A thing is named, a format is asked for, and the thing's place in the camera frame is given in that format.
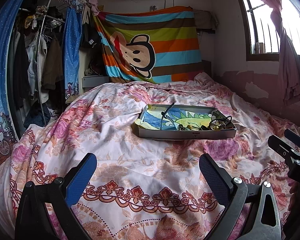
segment wall outlet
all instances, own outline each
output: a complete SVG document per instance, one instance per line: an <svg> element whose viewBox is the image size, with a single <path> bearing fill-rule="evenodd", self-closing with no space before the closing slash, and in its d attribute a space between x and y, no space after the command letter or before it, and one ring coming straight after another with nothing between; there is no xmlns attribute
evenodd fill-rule
<svg viewBox="0 0 300 240"><path fill-rule="evenodd" d="M154 12L155 10L157 10L157 6L156 5L151 5L150 6L150 12Z"/></svg>

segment pink floral pattern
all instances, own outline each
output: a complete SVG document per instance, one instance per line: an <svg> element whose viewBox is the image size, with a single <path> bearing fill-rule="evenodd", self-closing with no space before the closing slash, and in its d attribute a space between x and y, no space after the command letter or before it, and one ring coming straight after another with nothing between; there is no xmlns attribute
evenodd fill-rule
<svg viewBox="0 0 300 240"><path fill-rule="evenodd" d="M133 123L147 104L173 102L213 106L231 115L235 138L170 142L136 136ZM204 238L223 207L200 173L203 153L246 183L269 180L285 221L288 169L265 142L272 134L282 137L286 128L300 134L300 127L257 109L205 73L186 83L104 84L80 96L46 128L30 126L14 146L11 158L0 166L0 196L9 198L0 198L1 226L13 237L11 214L17 214L27 181L51 183L88 152L96 155L98 166L75 215L93 239ZM49 212L58 234L66 239ZM236 233L245 216L243 212Z"/></svg>
<svg viewBox="0 0 300 240"><path fill-rule="evenodd" d="M13 153L11 155L11 159L13 162L19 162L22 163L25 160L27 160L31 154L31 148L27 148L24 145L19 145L13 150Z"/></svg>

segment pink cloth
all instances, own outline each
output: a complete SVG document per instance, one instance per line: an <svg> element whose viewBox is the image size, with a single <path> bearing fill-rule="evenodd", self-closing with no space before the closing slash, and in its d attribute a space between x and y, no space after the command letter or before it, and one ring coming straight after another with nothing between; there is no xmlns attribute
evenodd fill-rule
<svg viewBox="0 0 300 240"><path fill-rule="evenodd" d="M91 11L93 13L94 16L97 16L99 14L99 9L98 9L98 0L89 0L89 2L92 7L91 7Z"/></svg>
<svg viewBox="0 0 300 240"><path fill-rule="evenodd" d="M273 8L271 20L280 36L278 87L285 105L300 101L300 60L282 24L282 0L262 0Z"/></svg>

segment bag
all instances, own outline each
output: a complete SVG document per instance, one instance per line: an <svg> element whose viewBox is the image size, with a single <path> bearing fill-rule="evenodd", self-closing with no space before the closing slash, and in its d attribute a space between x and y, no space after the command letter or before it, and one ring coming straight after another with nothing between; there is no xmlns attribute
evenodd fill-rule
<svg viewBox="0 0 300 240"><path fill-rule="evenodd" d="M80 42L82 48L91 49L101 41L99 32L92 26L92 22L88 11L85 23L82 25L82 38Z"/></svg>
<svg viewBox="0 0 300 240"><path fill-rule="evenodd" d="M105 75L106 68L102 58L102 50L98 49L98 51L96 51L94 58L89 63L89 69L94 75Z"/></svg>

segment monkey cartoon face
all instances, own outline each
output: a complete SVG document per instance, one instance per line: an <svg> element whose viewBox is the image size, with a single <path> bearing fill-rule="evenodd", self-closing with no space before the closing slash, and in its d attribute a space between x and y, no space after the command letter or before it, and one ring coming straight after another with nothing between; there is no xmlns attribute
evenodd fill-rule
<svg viewBox="0 0 300 240"><path fill-rule="evenodd" d="M127 70L134 70L144 78L151 78L151 70L155 63L155 52L149 43L150 37L146 34L139 34L127 43L125 37L115 32L111 36L111 42L115 47L121 63Z"/></svg>

